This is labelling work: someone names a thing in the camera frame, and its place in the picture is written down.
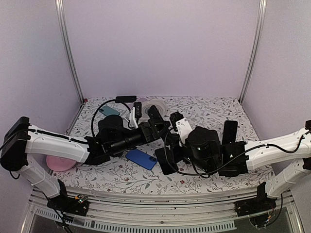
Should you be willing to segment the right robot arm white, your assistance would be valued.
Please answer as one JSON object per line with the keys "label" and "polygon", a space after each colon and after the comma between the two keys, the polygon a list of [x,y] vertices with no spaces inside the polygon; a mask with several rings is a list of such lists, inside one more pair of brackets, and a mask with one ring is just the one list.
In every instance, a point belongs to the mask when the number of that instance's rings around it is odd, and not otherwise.
{"label": "right robot arm white", "polygon": [[187,120],[176,123],[182,155],[193,158],[202,175],[226,178],[237,177],[259,167],[291,161],[283,171],[261,188],[263,193],[252,199],[251,207],[261,212],[299,179],[311,173],[311,129],[304,127],[292,134],[264,141],[236,141],[235,136],[223,137],[221,142],[215,130],[200,126],[191,128]]}

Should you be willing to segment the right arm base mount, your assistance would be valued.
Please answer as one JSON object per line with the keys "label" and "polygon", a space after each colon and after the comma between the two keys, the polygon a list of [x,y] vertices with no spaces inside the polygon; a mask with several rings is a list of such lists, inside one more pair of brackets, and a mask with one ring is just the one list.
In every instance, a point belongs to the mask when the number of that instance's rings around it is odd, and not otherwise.
{"label": "right arm base mount", "polygon": [[235,212],[238,216],[256,214],[276,208],[276,199],[268,198],[265,185],[266,182],[263,182],[257,187],[257,194],[254,198],[234,202]]}

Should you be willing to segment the small black phone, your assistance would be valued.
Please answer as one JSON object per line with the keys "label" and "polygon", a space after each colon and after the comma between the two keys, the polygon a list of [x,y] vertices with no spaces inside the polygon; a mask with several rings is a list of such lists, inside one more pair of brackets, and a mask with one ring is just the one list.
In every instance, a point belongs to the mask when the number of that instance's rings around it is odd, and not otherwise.
{"label": "small black phone", "polygon": [[148,111],[147,114],[149,116],[149,119],[151,120],[161,120],[163,121],[163,117],[161,116],[160,112],[158,111],[157,107],[155,105],[152,105]]}

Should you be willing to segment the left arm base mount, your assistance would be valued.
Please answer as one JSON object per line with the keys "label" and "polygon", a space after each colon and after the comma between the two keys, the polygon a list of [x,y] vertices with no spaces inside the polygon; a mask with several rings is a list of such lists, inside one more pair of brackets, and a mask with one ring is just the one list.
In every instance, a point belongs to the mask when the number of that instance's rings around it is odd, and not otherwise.
{"label": "left arm base mount", "polygon": [[88,196],[78,194],[75,197],[69,197],[64,183],[57,180],[60,185],[59,195],[54,198],[48,198],[47,207],[69,214],[86,216],[89,209]]}

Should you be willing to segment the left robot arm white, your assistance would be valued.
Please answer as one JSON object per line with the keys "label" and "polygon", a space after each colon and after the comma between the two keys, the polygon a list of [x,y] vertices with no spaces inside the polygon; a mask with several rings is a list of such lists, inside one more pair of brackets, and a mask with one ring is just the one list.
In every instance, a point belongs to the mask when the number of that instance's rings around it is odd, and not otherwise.
{"label": "left robot arm white", "polygon": [[44,154],[74,160],[86,165],[101,165],[126,150],[158,140],[167,132],[170,123],[161,117],[141,122],[137,128],[127,129],[119,116],[108,116],[98,124],[96,136],[70,137],[49,132],[21,117],[6,133],[1,146],[0,164],[10,172],[17,172],[31,185],[51,198],[62,211],[72,207],[65,186],[41,167],[31,154]]}

